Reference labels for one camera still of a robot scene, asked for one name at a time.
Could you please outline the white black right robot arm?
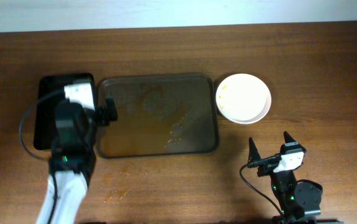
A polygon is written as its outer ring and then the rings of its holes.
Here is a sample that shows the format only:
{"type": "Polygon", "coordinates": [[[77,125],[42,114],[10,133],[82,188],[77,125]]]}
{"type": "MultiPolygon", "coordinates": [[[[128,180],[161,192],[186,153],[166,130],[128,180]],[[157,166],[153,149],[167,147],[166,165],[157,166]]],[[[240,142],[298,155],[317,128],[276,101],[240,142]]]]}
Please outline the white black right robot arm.
{"type": "Polygon", "coordinates": [[[271,189],[278,200],[272,205],[279,212],[272,218],[273,223],[316,223],[316,216],[321,214],[323,187],[295,178],[294,171],[303,165],[307,150],[286,131],[284,141],[279,153],[263,159],[250,138],[248,163],[243,168],[256,168],[258,177],[271,178],[271,189]]]}

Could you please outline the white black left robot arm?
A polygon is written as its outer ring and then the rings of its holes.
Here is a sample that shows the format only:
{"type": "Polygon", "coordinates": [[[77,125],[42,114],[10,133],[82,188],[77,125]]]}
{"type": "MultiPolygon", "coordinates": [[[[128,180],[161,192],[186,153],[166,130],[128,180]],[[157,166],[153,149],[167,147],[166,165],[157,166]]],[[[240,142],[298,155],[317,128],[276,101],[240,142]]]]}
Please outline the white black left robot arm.
{"type": "Polygon", "coordinates": [[[85,79],[54,88],[39,97],[36,107],[54,125],[40,136],[51,143],[47,192],[36,222],[73,223],[95,168],[97,130],[118,118],[114,100],[96,106],[94,82],[85,79]]]}

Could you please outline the white plate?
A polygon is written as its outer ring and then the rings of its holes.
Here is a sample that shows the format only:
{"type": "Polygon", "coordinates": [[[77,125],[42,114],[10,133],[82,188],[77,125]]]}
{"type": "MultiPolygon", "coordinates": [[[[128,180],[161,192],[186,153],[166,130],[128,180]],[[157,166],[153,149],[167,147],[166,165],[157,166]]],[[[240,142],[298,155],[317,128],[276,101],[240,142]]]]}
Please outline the white plate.
{"type": "Polygon", "coordinates": [[[220,82],[216,89],[215,101],[221,113],[224,106],[229,103],[233,104],[234,100],[246,100],[247,97],[264,97],[267,94],[271,95],[267,85],[261,79],[254,75],[238,73],[230,75],[220,82]]]}
{"type": "Polygon", "coordinates": [[[246,100],[234,100],[224,106],[222,114],[237,124],[253,124],[262,120],[269,112],[272,104],[270,94],[264,97],[247,97],[246,100]]]}

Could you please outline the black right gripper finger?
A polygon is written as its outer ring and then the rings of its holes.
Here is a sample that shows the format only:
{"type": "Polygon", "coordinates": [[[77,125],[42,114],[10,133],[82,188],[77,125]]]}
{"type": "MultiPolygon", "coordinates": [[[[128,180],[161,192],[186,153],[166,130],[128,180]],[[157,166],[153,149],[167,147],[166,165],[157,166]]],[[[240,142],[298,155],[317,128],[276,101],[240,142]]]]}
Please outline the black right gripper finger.
{"type": "Polygon", "coordinates": [[[248,154],[248,165],[259,162],[261,157],[258,153],[258,149],[252,138],[249,138],[249,154],[248,154]]]}
{"type": "Polygon", "coordinates": [[[284,141],[286,144],[298,143],[287,131],[284,131],[284,141]]]}

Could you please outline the white plate back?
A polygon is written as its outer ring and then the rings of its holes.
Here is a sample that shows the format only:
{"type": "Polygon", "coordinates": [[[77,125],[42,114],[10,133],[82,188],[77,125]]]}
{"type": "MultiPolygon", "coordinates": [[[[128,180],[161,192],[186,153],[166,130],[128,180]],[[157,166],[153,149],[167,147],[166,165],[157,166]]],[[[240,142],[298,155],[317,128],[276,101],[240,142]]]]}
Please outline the white plate back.
{"type": "Polygon", "coordinates": [[[229,103],[233,104],[234,100],[246,100],[247,97],[264,97],[267,94],[271,95],[267,85],[261,79],[254,75],[238,73],[230,75],[220,82],[216,89],[215,101],[221,113],[224,106],[229,103]]]}

